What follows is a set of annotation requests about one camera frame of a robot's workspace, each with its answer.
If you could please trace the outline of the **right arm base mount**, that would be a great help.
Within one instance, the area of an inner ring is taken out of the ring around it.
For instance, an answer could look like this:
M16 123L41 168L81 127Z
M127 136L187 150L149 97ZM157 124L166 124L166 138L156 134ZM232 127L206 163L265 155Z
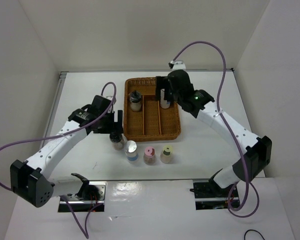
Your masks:
M196 210L219 210L227 209L229 203L234 208L239 207L240 198L236 188L233 190L228 201L230 189L231 185L226 188L217 188L211 186L207 179L195 179L189 191L194 195Z

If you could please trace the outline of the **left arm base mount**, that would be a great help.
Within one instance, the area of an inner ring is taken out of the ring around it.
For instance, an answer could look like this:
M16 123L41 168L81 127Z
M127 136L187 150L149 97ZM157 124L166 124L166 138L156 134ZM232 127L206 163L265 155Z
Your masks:
M81 196L68 193L65 199L75 213L104 212L106 187L106 181L91 181Z

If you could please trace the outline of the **silver-capped white spice bottle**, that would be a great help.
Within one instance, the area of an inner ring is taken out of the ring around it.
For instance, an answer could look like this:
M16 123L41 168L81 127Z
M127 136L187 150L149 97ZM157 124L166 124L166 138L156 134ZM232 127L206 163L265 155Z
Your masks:
M170 107L170 102L168 100L165 100L165 90L160 90L160 101L159 101L160 107L162 109L168 109Z

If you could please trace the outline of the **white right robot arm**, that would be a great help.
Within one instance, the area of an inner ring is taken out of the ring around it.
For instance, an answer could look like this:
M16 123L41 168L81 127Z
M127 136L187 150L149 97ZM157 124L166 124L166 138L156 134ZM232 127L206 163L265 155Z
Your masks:
M155 78L155 97L177 103L182 110L207 124L239 155L233 165L215 173L209 180L209 191L221 196L227 187L239 181L251 182L271 160L272 141L259 137L239 124L222 109L203 89L195 89L185 70L178 69L167 76Z

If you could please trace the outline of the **black-capped white spice bottle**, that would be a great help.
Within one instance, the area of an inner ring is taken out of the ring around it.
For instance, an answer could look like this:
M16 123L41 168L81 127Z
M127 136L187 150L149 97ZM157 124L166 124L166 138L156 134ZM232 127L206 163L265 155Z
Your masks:
M139 112L142 108L142 94L137 90L129 94L130 108L133 112Z

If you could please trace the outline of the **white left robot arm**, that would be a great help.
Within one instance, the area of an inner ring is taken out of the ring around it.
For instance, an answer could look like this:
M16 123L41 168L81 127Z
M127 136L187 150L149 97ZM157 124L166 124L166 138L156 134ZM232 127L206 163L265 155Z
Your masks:
M52 179L53 170L80 141L90 133L123 133L123 111L114 111L115 101L96 95L91 104L73 111L64 126L43 148L10 166L11 190L36 208L50 198L73 194L84 200L90 193L90 181L79 173L64 179Z

